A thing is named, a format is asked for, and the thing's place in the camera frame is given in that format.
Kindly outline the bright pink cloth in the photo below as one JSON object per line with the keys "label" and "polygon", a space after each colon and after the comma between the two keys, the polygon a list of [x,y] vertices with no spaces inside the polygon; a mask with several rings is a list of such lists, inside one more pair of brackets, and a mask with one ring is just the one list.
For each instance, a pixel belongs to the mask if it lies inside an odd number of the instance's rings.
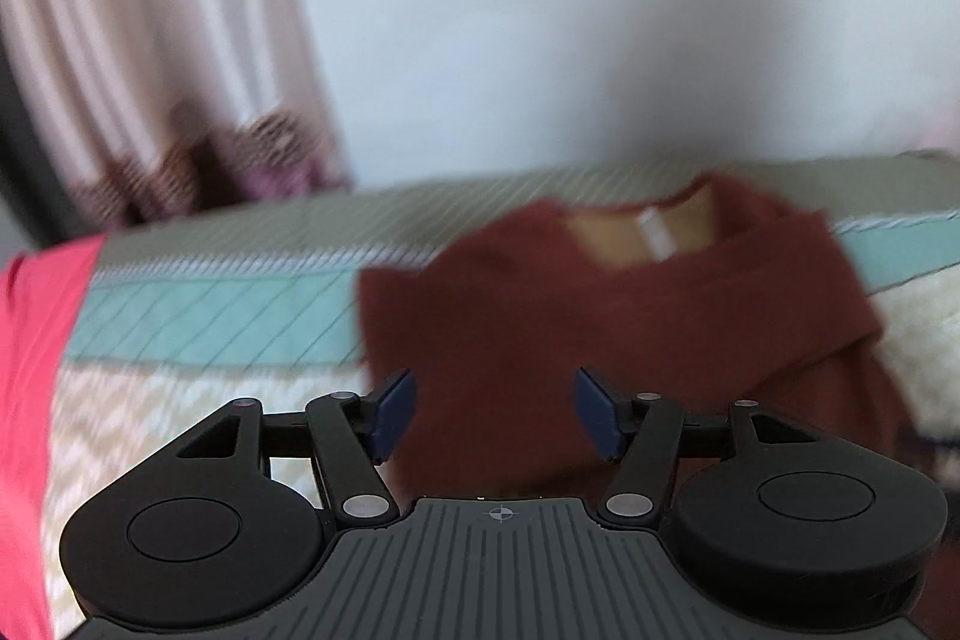
{"label": "bright pink cloth", "polygon": [[44,585],[50,405],[101,236],[20,255],[2,271],[2,635],[52,635]]}

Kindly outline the patterned quilted bedspread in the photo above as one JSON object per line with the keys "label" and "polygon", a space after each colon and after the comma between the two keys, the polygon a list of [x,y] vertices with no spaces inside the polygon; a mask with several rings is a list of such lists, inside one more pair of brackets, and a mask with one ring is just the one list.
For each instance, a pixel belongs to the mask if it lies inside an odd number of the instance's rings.
{"label": "patterned quilted bedspread", "polygon": [[[55,382],[43,556],[50,623],[82,611],[59,564],[68,517],[133,464],[236,396],[293,411],[361,390],[353,283],[370,263],[421,265],[539,198],[621,205],[667,197],[690,161],[534,170],[226,209],[110,237]],[[958,477],[958,163],[890,158],[743,163],[737,174],[827,214],[885,323],[934,470]]]}

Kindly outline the dark red knit sweater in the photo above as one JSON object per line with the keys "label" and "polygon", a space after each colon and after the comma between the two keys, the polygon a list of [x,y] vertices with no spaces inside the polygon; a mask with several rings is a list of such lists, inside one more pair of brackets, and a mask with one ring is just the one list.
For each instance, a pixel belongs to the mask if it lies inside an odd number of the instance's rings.
{"label": "dark red knit sweater", "polygon": [[573,403],[596,369],[700,414],[740,398],[921,470],[882,323],[817,213],[722,174],[661,206],[677,248],[654,260],[636,209],[530,203],[418,271],[364,269],[371,375],[410,370],[418,404],[395,455],[408,498],[580,495],[612,468]]}

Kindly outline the pink striped curtain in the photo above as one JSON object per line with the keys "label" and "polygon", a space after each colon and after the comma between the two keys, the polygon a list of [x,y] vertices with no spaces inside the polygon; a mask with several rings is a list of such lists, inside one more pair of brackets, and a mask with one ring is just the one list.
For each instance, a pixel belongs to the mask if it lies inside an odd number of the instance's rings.
{"label": "pink striped curtain", "polygon": [[302,0],[2,0],[2,41],[94,229],[350,182]]}

